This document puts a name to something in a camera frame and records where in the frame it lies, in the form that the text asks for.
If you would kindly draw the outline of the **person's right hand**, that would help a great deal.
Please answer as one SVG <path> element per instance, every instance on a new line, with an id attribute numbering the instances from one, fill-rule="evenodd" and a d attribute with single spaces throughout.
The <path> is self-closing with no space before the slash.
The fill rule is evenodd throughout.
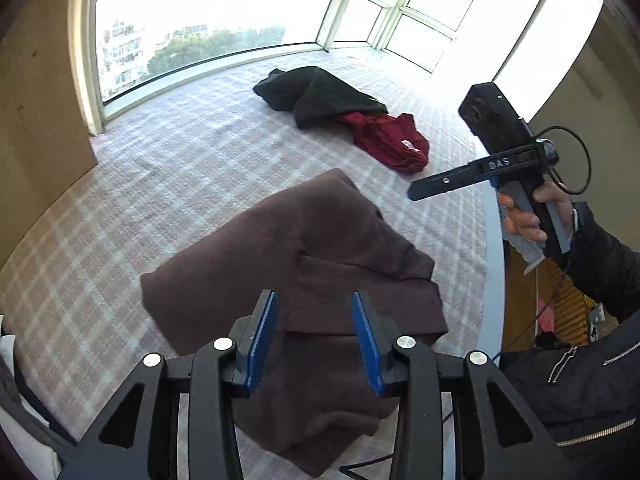
<path id="1" fill-rule="evenodd" d="M 533 198 L 537 203 L 555 204 L 556 210 L 567 232 L 573 231 L 574 210 L 570 196 L 561 191 L 553 183 L 545 183 L 533 192 Z M 498 200 L 506 207 L 506 218 L 503 227 L 512 235 L 519 235 L 532 242 L 545 242 L 547 233 L 540 228 L 540 220 L 530 211 L 521 210 L 515 206 L 514 199 L 510 195 L 498 193 Z"/>

